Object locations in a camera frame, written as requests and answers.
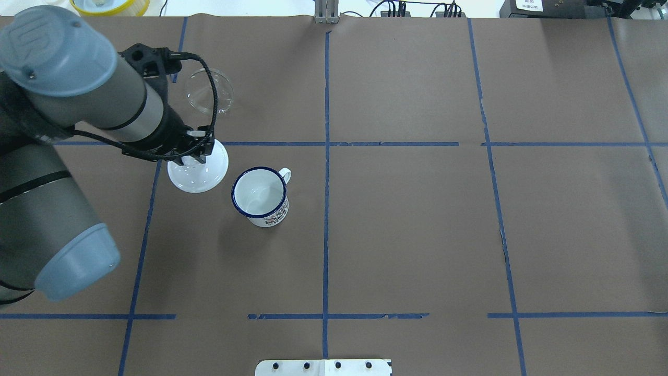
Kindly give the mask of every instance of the mug handle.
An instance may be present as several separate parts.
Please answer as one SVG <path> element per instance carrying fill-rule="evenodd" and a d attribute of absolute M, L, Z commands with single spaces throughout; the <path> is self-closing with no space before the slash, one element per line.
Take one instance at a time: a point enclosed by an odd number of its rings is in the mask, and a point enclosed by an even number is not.
<path fill-rule="evenodd" d="M 287 184 L 290 181 L 290 176 L 292 176 L 292 171 L 290 169 L 283 167 L 280 171 L 279 174 L 283 177 L 283 180 L 285 181 L 285 184 Z"/>

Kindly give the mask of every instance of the white metal plate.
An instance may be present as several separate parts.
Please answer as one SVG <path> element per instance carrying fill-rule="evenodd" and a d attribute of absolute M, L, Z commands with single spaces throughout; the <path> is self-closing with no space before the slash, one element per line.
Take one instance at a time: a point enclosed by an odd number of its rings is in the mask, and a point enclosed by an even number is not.
<path fill-rule="evenodd" d="M 387 359 L 261 361 L 255 376 L 391 376 L 391 364 Z"/>

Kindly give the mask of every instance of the blue tape line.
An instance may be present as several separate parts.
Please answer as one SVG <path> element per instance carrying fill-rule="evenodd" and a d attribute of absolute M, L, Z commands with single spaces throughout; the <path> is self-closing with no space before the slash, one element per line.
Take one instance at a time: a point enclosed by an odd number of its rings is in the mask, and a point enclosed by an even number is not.
<path fill-rule="evenodd" d="M 645 143 L 482 143 L 492 147 L 644 147 Z"/>
<path fill-rule="evenodd" d="M 146 214 L 146 225 L 144 226 L 144 237 L 142 238 L 142 250 L 139 253 L 139 262 L 137 263 L 137 274 L 134 278 L 134 289 L 132 291 L 132 301 L 130 303 L 130 313 L 128 315 L 128 325 L 126 327 L 126 336 L 123 341 L 123 351 L 121 353 L 121 361 L 118 367 L 118 376 L 123 376 L 125 371 L 125 362 L 128 358 L 128 347 L 130 346 L 130 337 L 132 334 L 132 321 L 134 319 L 134 311 L 137 307 L 137 296 L 139 295 L 139 285 L 142 281 L 142 270 L 144 268 L 144 256 L 146 255 L 146 246 L 148 245 L 148 230 L 151 226 L 151 219 L 153 217 L 153 207 L 156 200 L 156 191 L 158 188 L 158 178 L 160 177 L 160 168 L 162 161 L 156 163 L 156 173 L 153 176 L 153 187 L 151 188 L 151 200 L 148 204 L 148 213 Z"/>
<path fill-rule="evenodd" d="M 85 313 L 3 313 L 5 320 L 127 320 L 127 314 L 85 314 Z"/>
<path fill-rule="evenodd" d="M 324 147 L 325 143 L 320 142 L 253 142 L 253 141 L 221 141 L 225 146 L 240 147 Z"/>
<path fill-rule="evenodd" d="M 109 146 L 106 143 L 101 143 L 100 141 L 60 141 L 55 144 L 57 147 L 65 146 L 76 146 L 76 147 L 98 147 L 98 146 Z"/>
<path fill-rule="evenodd" d="M 420 320 L 429 316 L 428 313 L 331 313 L 332 320 L 378 320 L 383 318 L 400 320 Z"/>
<path fill-rule="evenodd" d="M 321 313 L 260 313 L 248 315 L 249 320 L 322 320 Z"/>
<path fill-rule="evenodd" d="M 399 320 L 420 320 L 428 313 L 330 313 L 328 320 L 378 320 L 383 318 Z M 321 320 L 320 313 L 260 313 L 248 315 L 249 320 Z"/>
<path fill-rule="evenodd" d="M 127 320 L 129 314 L 3 313 L 0 320 Z M 137 314 L 135 320 L 176 320 L 175 314 Z"/>
<path fill-rule="evenodd" d="M 181 26 L 181 39 L 178 41 L 178 51 L 182 52 L 183 51 L 183 41 L 186 39 L 186 26 L 188 26 L 188 18 L 183 17 L 183 26 Z M 172 74 L 172 83 L 176 83 L 176 79 L 178 78 L 178 72 L 175 74 Z"/>
<path fill-rule="evenodd" d="M 490 130 L 487 125 L 487 116 L 485 115 L 485 108 L 482 106 L 482 83 L 480 81 L 480 70 L 478 68 L 478 54 L 476 53 L 476 42 L 473 37 L 473 24 L 468 18 L 468 34 L 471 39 L 471 54 L 473 56 L 473 67 L 476 73 L 476 85 L 478 87 L 478 100 L 480 102 L 480 116 L 485 130 L 485 142 L 487 144 L 487 158 L 490 165 L 490 173 L 492 175 L 492 188 L 494 189 L 494 201 L 496 203 L 496 216 L 499 223 L 499 231 L 501 233 L 501 244 L 503 246 L 503 253 L 506 257 L 506 279 L 508 280 L 508 293 L 510 294 L 510 307 L 512 309 L 513 323 L 515 326 L 515 341 L 517 342 L 517 353 L 520 360 L 520 370 L 522 376 L 526 376 L 526 364 L 524 362 L 524 346 L 522 345 L 522 333 L 520 332 L 520 321 L 517 318 L 517 303 L 515 300 L 515 287 L 512 281 L 512 271 L 510 269 L 510 256 L 508 255 L 508 243 L 506 241 L 506 230 L 503 222 L 503 213 L 501 212 L 501 200 L 499 198 L 498 185 L 496 183 L 496 171 L 494 170 L 494 157 L 492 156 L 492 147 L 490 146 Z"/>
<path fill-rule="evenodd" d="M 602 318 L 602 317 L 666 317 L 668 312 L 523 312 L 488 313 L 488 318 Z"/>
<path fill-rule="evenodd" d="M 325 33 L 325 218 L 323 243 L 323 359 L 329 356 L 329 33 Z"/>
<path fill-rule="evenodd" d="M 654 152 L 649 146 L 649 137 L 647 136 L 647 131 L 645 130 L 643 119 L 640 117 L 640 111 L 638 111 L 638 105 L 635 102 L 635 96 L 633 96 L 633 90 L 631 90 L 631 84 L 629 83 L 629 78 L 626 75 L 626 69 L 624 69 L 624 63 L 622 62 L 622 57 L 619 53 L 619 48 L 617 47 L 615 29 L 613 28 L 613 22 L 610 16 L 608 16 L 608 29 L 610 30 L 610 37 L 613 41 L 613 49 L 615 50 L 617 63 L 619 64 L 619 69 L 622 72 L 622 78 L 624 78 L 624 85 L 626 85 L 627 92 L 629 93 L 629 98 L 631 99 L 631 104 L 633 105 L 633 112 L 635 113 L 636 120 L 638 120 L 638 126 L 640 127 L 640 131 L 643 134 L 643 140 L 646 143 L 647 152 L 649 153 L 649 158 L 652 163 L 652 168 L 654 168 L 654 175 L 656 176 L 659 183 L 659 190 L 661 191 L 661 196 L 663 197 L 663 204 L 666 206 L 666 210 L 668 210 L 668 194 L 666 194 L 666 187 L 663 184 L 663 179 L 661 178 L 661 173 L 659 172 L 659 167 L 657 166 L 657 160 L 654 157 Z"/>
<path fill-rule="evenodd" d="M 338 142 L 331 143 L 333 147 L 458 147 L 459 143 L 446 142 L 446 143 L 391 143 L 391 142 Z"/>
<path fill-rule="evenodd" d="M 176 320 L 175 314 L 135 314 L 133 320 Z"/>

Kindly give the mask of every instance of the label sticker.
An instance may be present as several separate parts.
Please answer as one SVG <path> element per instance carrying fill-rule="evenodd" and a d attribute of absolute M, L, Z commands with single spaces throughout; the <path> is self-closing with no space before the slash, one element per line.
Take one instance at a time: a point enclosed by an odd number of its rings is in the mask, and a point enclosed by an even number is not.
<path fill-rule="evenodd" d="M 517 5 L 517 9 L 542 12 L 542 0 L 515 0 L 515 5 Z"/>

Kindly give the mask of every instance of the black cable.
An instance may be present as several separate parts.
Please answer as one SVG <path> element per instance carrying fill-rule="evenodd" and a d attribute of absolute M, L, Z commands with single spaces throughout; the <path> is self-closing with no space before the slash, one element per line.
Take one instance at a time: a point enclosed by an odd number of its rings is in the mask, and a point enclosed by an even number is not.
<path fill-rule="evenodd" d="M 440 3 L 439 5 L 436 5 L 434 7 L 434 10 L 432 11 L 432 14 L 429 15 L 429 18 L 432 18 L 434 16 L 434 14 L 436 14 L 436 9 L 438 9 L 438 7 L 440 7 L 441 5 L 443 5 L 443 8 L 445 8 L 445 10 L 443 10 L 443 12 L 446 12 L 448 10 L 448 4 Z"/>
<path fill-rule="evenodd" d="M 356 14 L 356 15 L 358 15 L 358 16 L 360 16 L 360 17 L 364 18 L 364 16 L 363 16 L 363 15 L 359 14 L 358 12 L 353 12 L 353 11 L 346 11 L 346 12 L 343 12 L 343 13 L 341 13 L 341 14 L 346 14 L 346 13 L 352 13 L 352 14 Z"/>
<path fill-rule="evenodd" d="M 447 15 L 444 15 L 444 17 L 448 17 L 448 18 L 457 17 L 457 8 L 458 8 L 458 7 L 459 7 L 459 5 L 457 5 L 457 3 L 455 3 L 455 2 L 453 1 L 453 2 L 450 4 L 450 7 L 448 8 L 448 12 L 447 12 L 448 14 L 447 14 Z"/>
<path fill-rule="evenodd" d="M 206 75 L 208 76 L 209 82 L 211 83 L 211 90 L 213 91 L 213 113 L 211 114 L 211 125 L 209 125 L 208 129 L 206 130 L 206 134 L 204 135 L 204 137 L 202 137 L 202 139 L 199 140 L 199 142 L 197 142 L 195 146 L 188 149 L 187 151 L 184 151 L 183 153 L 172 154 L 172 155 L 159 155 L 159 154 L 147 153 L 145 151 L 135 149 L 134 147 L 129 147 L 124 143 L 119 143 L 118 141 L 110 140 L 106 137 L 86 132 L 84 130 L 74 130 L 72 131 L 72 134 L 98 140 L 100 142 L 106 143 L 107 145 L 111 145 L 113 147 L 117 147 L 123 150 L 131 157 L 138 157 L 141 159 L 156 159 L 161 161 L 171 161 L 180 157 L 185 157 L 186 155 L 191 155 L 194 151 L 200 148 L 208 140 L 211 134 L 213 134 L 213 129 L 214 126 L 216 125 L 216 116 L 218 115 L 218 90 L 216 89 L 216 82 L 213 80 L 213 75 L 211 74 L 211 70 L 209 69 L 208 65 L 206 65 L 204 59 L 202 59 L 198 55 L 189 54 L 187 52 L 178 52 L 177 54 L 182 54 L 181 60 L 197 60 L 198 62 L 200 62 L 200 64 L 202 64 L 202 67 L 204 68 L 204 71 L 206 71 Z"/>
<path fill-rule="evenodd" d="M 371 11 L 371 14 L 369 14 L 369 17 L 372 17 L 372 16 L 373 16 L 373 12 L 375 12 L 376 9 L 378 9 L 378 7 L 381 6 L 382 3 L 389 3 L 390 5 L 392 5 L 392 9 L 393 9 L 393 11 L 397 11 L 397 6 L 396 6 L 396 4 L 394 3 L 394 0 L 383 0 L 383 1 L 381 1 L 380 3 L 376 4 L 376 6 L 375 6 L 375 7 L 373 8 L 373 10 Z M 387 14 L 389 15 L 389 5 L 387 6 Z"/>
<path fill-rule="evenodd" d="M 165 0 L 165 4 L 162 4 L 162 8 L 160 8 L 160 13 L 158 14 L 159 17 L 162 17 L 162 11 L 165 10 L 165 7 L 167 6 L 167 1 L 169 0 Z"/>
<path fill-rule="evenodd" d="M 427 4 L 427 5 L 439 5 L 442 3 L 425 3 L 422 1 L 404 1 L 404 3 L 409 3 L 409 4 Z"/>

